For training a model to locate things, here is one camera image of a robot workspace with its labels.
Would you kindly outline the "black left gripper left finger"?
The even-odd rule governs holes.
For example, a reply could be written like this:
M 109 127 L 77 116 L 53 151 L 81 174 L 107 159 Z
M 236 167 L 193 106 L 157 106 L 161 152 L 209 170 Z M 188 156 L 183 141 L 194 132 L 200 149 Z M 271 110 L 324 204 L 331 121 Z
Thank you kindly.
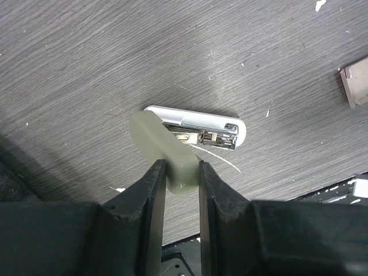
M 2 275 L 158 275 L 166 162 L 107 203 L 43 202 L 1 166 Z

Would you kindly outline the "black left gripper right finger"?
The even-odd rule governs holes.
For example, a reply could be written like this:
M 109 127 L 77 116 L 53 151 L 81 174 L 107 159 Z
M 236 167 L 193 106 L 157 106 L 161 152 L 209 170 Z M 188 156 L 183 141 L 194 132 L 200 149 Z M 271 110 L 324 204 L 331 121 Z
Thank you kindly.
M 367 207 L 249 201 L 199 164 L 203 275 L 366 275 Z

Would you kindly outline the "red white staple box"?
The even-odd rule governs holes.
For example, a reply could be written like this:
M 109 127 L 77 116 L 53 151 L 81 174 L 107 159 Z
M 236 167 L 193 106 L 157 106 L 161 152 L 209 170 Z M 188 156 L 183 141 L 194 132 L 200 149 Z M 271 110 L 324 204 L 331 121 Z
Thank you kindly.
M 350 108 L 367 103 L 367 57 L 340 71 L 344 91 Z

